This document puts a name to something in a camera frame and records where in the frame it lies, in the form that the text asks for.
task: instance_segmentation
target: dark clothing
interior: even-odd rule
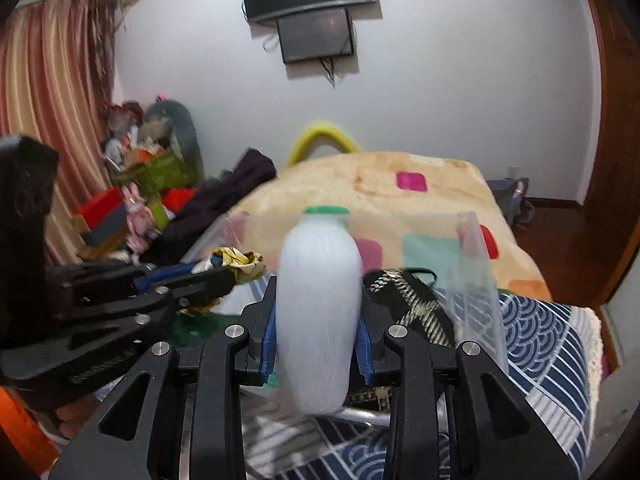
[[[276,177],[270,158],[252,148],[223,180],[205,184],[153,241],[140,260],[157,266],[173,265],[207,228],[260,184]]]

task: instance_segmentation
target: metal screw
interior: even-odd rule
[[[225,334],[229,337],[240,337],[244,333],[244,327],[241,325],[229,325],[225,328]]]
[[[465,341],[462,343],[462,350],[468,355],[478,355],[480,353],[480,345],[474,341]]]
[[[400,338],[406,336],[408,333],[406,327],[402,325],[392,325],[389,327],[389,335],[391,337]]]
[[[139,325],[146,325],[149,321],[151,321],[149,314],[136,314],[136,323]]]
[[[171,345],[167,341],[158,341],[151,347],[151,352],[153,355],[164,355],[170,348]]]

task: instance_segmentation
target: wooden floor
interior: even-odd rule
[[[615,234],[589,225],[575,209],[538,208],[532,224],[516,226],[513,233],[540,268],[554,300],[576,306],[596,298],[624,248]]]

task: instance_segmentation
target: gray backpack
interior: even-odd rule
[[[535,209],[526,199],[528,178],[488,180],[487,184],[509,226],[529,225],[533,221]]]

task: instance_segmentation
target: pink square pattern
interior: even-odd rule
[[[399,189],[425,193],[427,191],[427,179],[421,173],[398,171],[396,173],[396,186]]]

